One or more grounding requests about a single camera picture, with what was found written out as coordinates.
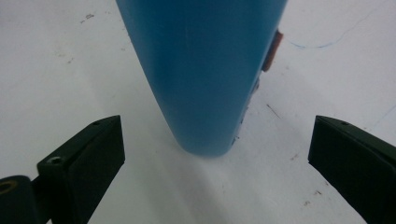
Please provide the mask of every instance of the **blue object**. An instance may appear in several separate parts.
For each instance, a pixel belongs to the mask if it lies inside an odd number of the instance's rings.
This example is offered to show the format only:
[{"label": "blue object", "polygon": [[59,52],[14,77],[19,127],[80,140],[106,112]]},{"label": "blue object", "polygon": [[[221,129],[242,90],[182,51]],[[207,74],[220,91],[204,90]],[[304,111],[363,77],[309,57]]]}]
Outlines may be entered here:
[{"label": "blue object", "polygon": [[286,0],[117,0],[148,83],[176,140],[227,152]]}]

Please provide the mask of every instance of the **white surface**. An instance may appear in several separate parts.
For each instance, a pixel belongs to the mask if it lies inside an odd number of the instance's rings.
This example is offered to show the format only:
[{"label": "white surface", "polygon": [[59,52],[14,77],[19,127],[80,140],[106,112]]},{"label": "white surface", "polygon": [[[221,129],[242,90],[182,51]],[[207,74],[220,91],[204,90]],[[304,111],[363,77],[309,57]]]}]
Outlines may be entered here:
[{"label": "white surface", "polygon": [[115,1],[0,1],[0,176],[35,178],[52,150],[120,114],[126,163],[90,223],[364,223],[307,153],[316,114],[396,145],[395,12],[290,0],[240,138],[202,159],[174,140]]}]

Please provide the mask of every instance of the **blue plastic bottle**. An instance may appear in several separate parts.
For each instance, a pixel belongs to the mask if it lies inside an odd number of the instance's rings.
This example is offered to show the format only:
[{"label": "blue plastic bottle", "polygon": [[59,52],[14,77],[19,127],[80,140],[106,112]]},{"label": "blue plastic bottle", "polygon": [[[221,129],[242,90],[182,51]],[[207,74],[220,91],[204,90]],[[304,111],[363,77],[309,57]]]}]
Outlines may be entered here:
[{"label": "blue plastic bottle", "polygon": [[286,0],[118,0],[148,83],[179,144],[227,152]]}]

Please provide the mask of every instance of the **scuff mark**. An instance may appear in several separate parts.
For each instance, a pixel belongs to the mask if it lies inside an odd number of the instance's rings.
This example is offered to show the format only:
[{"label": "scuff mark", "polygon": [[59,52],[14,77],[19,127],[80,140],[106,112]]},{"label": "scuff mark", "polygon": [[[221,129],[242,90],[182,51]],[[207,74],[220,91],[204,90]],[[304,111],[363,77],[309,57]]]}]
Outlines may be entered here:
[{"label": "scuff mark", "polygon": [[280,116],[275,112],[275,110],[271,106],[269,106],[269,105],[267,105],[267,106],[280,119]]},{"label": "scuff mark", "polygon": [[294,161],[294,160],[297,159],[297,158],[298,158],[298,153],[295,154],[293,157],[291,157],[290,160],[291,160],[291,161]]},{"label": "scuff mark", "polygon": [[396,105],[394,105],[390,110],[388,110],[387,113],[385,113],[379,120],[377,120],[372,129],[374,129],[384,118],[386,118],[395,109],[396,109]]},{"label": "scuff mark", "polygon": [[335,44],[338,44],[343,38],[344,38],[344,36],[345,35],[347,35],[349,32],[351,32],[351,31],[353,31],[354,29],[356,29],[356,27],[358,27],[359,26],[359,24],[361,24],[363,21],[366,21],[367,19],[369,19],[369,17],[374,13],[374,12],[376,12],[377,10],[379,10],[381,7],[382,7],[382,5],[384,5],[386,2],[388,2],[388,1],[390,1],[390,0],[384,0],[384,1],[382,1],[380,4],[378,4],[374,9],[372,9],[369,13],[367,13],[364,17],[362,17],[360,20],[358,20],[352,27],[350,27],[349,29],[347,29],[347,30],[345,30],[336,40],[334,40],[334,41],[332,41],[332,42],[329,42],[329,43],[327,43],[327,44],[323,44],[323,45],[319,45],[319,46],[304,46],[304,45],[301,45],[301,44],[297,44],[297,43],[294,43],[294,42],[292,42],[292,41],[290,41],[290,40],[288,40],[288,42],[290,43],[290,44],[292,44],[294,47],[296,47],[296,48],[298,48],[298,49],[325,49],[325,48],[327,48],[327,47],[330,47],[330,46],[333,46],[333,45],[335,45]]},{"label": "scuff mark", "polygon": [[94,15],[92,15],[92,14],[88,14],[87,16],[85,16],[85,19],[90,19],[90,18],[92,18],[92,17],[94,17]]}]

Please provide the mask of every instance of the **screw hole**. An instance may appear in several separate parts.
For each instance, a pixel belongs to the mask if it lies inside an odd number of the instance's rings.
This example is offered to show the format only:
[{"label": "screw hole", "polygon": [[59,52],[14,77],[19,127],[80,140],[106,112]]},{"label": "screw hole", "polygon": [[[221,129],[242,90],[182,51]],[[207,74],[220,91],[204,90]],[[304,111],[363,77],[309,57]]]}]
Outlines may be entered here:
[{"label": "screw hole", "polygon": [[0,183],[0,195],[8,193],[15,189],[18,185],[18,182],[15,180],[8,180],[3,183]]},{"label": "screw hole", "polygon": [[61,161],[62,161],[61,157],[52,157],[49,160],[47,160],[47,163],[59,164],[59,163],[61,163]]}]

